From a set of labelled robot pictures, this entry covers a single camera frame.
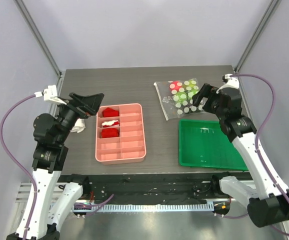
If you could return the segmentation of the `clear polka dot zip bag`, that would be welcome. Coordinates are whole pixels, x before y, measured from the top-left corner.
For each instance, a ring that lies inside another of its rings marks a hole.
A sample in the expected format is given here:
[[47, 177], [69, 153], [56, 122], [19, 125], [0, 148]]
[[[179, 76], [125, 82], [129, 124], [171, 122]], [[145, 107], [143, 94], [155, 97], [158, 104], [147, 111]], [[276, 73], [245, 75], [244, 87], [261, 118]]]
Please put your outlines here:
[[189, 80], [156, 81], [154, 87], [166, 121], [183, 118], [191, 113], [203, 113], [204, 101], [193, 105], [193, 96], [200, 91], [196, 78]]

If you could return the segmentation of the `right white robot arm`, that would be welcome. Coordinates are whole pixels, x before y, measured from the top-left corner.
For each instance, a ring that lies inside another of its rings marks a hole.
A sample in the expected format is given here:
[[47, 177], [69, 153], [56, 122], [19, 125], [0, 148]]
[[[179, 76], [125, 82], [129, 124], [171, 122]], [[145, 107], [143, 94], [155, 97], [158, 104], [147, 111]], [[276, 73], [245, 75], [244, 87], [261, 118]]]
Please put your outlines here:
[[241, 155], [255, 188], [229, 175], [210, 185], [213, 196], [229, 195], [247, 209], [251, 221], [259, 228], [289, 220], [289, 187], [282, 181], [260, 142], [252, 120], [242, 113], [242, 96], [238, 87], [217, 88], [205, 83], [192, 98], [194, 106], [206, 99], [203, 110], [216, 115], [220, 129]]

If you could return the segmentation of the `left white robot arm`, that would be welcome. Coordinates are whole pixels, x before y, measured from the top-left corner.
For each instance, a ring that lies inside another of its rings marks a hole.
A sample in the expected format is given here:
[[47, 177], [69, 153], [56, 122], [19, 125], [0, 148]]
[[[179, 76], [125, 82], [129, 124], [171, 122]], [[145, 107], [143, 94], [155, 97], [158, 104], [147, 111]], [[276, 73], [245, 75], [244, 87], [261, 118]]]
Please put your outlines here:
[[56, 184], [67, 157], [65, 141], [77, 120], [95, 116], [104, 98], [103, 93], [82, 96], [70, 93], [69, 99], [43, 93], [47, 100], [58, 104], [58, 113], [43, 113], [33, 122], [36, 148], [33, 152], [32, 173], [26, 171], [31, 189], [26, 208], [17, 230], [8, 240], [58, 240], [61, 227], [78, 199], [90, 196], [89, 178], [73, 174], [54, 205], [51, 204]]

